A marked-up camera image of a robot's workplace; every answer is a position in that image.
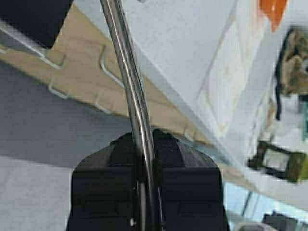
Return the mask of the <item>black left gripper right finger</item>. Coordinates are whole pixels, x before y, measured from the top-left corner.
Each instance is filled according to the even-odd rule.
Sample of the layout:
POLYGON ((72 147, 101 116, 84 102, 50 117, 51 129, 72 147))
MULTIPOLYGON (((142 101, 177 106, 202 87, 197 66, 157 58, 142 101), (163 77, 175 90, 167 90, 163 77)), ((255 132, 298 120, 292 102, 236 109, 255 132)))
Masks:
POLYGON ((167 231, 227 231, 222 175, 208 155, 170 133, 153 131, 162 166, 162 203, 167 231))

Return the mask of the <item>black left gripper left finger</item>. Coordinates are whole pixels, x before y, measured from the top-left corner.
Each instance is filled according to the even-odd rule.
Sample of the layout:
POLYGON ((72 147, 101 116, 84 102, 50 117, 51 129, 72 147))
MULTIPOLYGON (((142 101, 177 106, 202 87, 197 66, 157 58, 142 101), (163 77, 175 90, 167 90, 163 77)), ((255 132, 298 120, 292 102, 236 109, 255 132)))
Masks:
POLYGON ((137 182, 145 164, 126 133, 84 158, 71 179, 68 231, 138 231, 137 182))

